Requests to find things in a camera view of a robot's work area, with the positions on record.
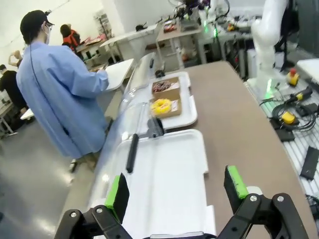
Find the man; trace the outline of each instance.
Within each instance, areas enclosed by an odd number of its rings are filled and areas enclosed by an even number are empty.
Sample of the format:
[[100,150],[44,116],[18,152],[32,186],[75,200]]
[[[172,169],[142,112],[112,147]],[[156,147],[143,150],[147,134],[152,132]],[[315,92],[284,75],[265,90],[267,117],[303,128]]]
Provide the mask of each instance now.
[[106,90],[108,77],[105,71],[89,72],[69,47],[48,46],[52,26],[40,10],[22,19],[27,47],[17,83],[61,153],[89,163],[105,142],[107,123],[96,97]]
[[12,103],[21,114],[24,114],[27,111],[27,105],[16,83],[16,72],[7,70],[5,65],[0,65],[0,73],[2,74],[0,91],[6,90]]

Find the robotic arm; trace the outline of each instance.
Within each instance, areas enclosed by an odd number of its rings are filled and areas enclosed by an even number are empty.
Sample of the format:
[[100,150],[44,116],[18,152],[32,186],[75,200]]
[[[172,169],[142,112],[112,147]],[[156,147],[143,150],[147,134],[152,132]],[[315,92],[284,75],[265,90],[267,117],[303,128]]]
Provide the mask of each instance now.
[[257,53],[257,80],[269,80],[274,75],[275,48],[280,40],[281,23],[288,0],[266,0],[262,19],[251,26]]

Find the black handle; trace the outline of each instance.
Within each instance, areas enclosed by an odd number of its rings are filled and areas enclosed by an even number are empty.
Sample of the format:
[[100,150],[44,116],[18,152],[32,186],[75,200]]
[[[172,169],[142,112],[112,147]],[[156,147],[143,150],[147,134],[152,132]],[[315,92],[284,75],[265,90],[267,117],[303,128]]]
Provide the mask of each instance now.
[[150,62],[150,68],[153,68],[153,65],[154,65],[154,59],[152,59]]
[[136,152],[138,150],[139,136],[135,133],[133,134],[133,139],[131,143],[131,148],[129,152],[128,162],[126,164],[126,171],[132,173],[134,169],[134,163],[136,158]]

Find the white tray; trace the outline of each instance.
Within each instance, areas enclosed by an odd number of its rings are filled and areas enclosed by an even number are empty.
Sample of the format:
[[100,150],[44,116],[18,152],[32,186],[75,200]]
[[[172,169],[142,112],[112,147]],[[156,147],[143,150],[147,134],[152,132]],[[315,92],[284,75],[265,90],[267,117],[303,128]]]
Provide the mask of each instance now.
[[[197,120],[197,110],[195,106],[194,96],[190,95],[190,79],[187,72],[178,72],[166,75],[160,79],[152,79],[151,82],[161,81],[172,77],[178,77],[180,83],[180,99],[182,105],[182,113],[179,116],[162,119],[163,127],[165,129],[179,128],[193,124]],[[150,84],[145,89],[139,90],[130,102],[130,106],[149,102],[152,99],[152,85]],[[142,129],[139,133],[147,132],[147,121],[150,118],[148,112],[145,112]]]
[[[130,199],[123,227],[132,238],[198,231],[215,235],[214,210],[206,202],[203,174],[208,166],[202,134],[190,129],[141,139],[133,173],[128,175],[130,145],[128,140],[118,146],[117,163],[109,170],[123,172],[128,182]],[[92,207],[104,202],[97,200]]]

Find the desk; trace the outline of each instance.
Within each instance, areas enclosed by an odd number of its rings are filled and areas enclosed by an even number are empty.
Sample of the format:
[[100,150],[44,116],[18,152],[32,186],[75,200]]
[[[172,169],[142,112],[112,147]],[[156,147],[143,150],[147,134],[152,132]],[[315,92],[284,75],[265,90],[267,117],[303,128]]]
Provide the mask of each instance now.
[[[113,38],[107,40],[106,42],[104,42],[104,43],[101,45],[101,47],[102,47],[102,46],[108,46],[108,47],[110,48],[110,52],[111,52],[113,61],[114,61],[114,62],[117,62],[116,59],[115,59],[114,53],[113,53],[113,51],[111,50],[111,47],[110,47],[111,44],[113,44],[113,43],[114,43],[114,44],[115,44],[115,43],[117,44],[119,41],[122,41],[122,40],[133,40],[133,39],[135,39],[135,38],[148,35],[148,34],[150,34],[151,31],[154,31],[154,30],[156,29],[156,27],[157,27],[157,24],[151,25],[151,26],[149,26],[149,27],[147,27],[146,29],[141,30],[141,31],[131,31],[131,32],[125,33],[125,34],[123,34],[123,35],[113,37]],[[116,45],[116,47],[117,47],[119,53],[121,54],[121,51],[120,51],[118,45]]]
[[101,47],[103,45],[105,41],[99,41],[97,43],[94,43],[94,44],[89,44],[89,45],[81,45],[81,46],[78,46],[76,48],[77,52],[83,52],[83,51],[89,51],[91,48],[93,47]]
[[[207,204],[215,208],[217,233],[232,216],[223,187],[226,165],[236,165],[247,186],[258,186],[266,197],[290,194],[309,238],[316,226],[296,176],[275,131],[233,68],[216,62],[187,68],[197,106],[193,128],[202,132],[209,174],[205,177]],[[249,239],[268,239],[262,226]]]
[[[198,48],[199,48],[199,57],[201,60],[202,64],[206,64],[206,56],[205,56],[205,50],[204,50],[204,45],[206,44],[212,44],[212,43],[217,43],[217,38],[214,37],[213,31],[215,29],[214,26],[209,26],[209,31],[210,33],[202,33],[201,35],[198,36]],[[221,49],[221,58],[222,60],[226,61],[226,49],[225,49],[225,43],[230,40],[249,40],[252,39],[252,35],[249,33],[241,33],[239,31],[226,31],[224,28],[221,26],[217,25],[217,30],[218,30],[218,39],[219,39],[219,44],[220,44],[220,49]]]
[[[109,86],[106,89],[106,92],[116,90],[120,88],[122,93],[124,92],[123,81],[129,72],[131,66],[134,63],[134,59],[130,59],[127,61],[123,61],[112,66],[107,67],[105,70],[109,76]],[[28,109],[22,116],[21,120],[25,120],[27,118],[33,117],[34,114],[31,109]]]
[[181,57],[181,45],[180,45],[180,37],[182,36],[191,36],[191,35],[197,35],[198,33],[201,32],[201,27],[199,26],[198,29],[196,30],[192,30],[192,31],[180,31],[180,26],[177,26],[177,30],[172,31],[172,32],[168,32],[168,33],[164,33],[163,27],[159,30],[159,35],[156,39],[156,47],[158,49],[158,53],[159,53],[159,59],[160,61],[163,63],[163,57],[162,54],[160,52],[160,45],[159,42],[160,41],[165,41],[165,40],[169,40],[170,41],[170,45],[172,48],[172,51],[175,52],[177,60],[178,60],[178,65],[180,69],[184,69],[184,63]]
[[7,124],[7,122],[4,120],[4,116],[13,108],[13,103],[10,102],[8,105],[3,105],[0,108],[0,120],[4,123],[6,128],[9,130],[10,134],[13,134],[13,130],[10,128],[10,126]]

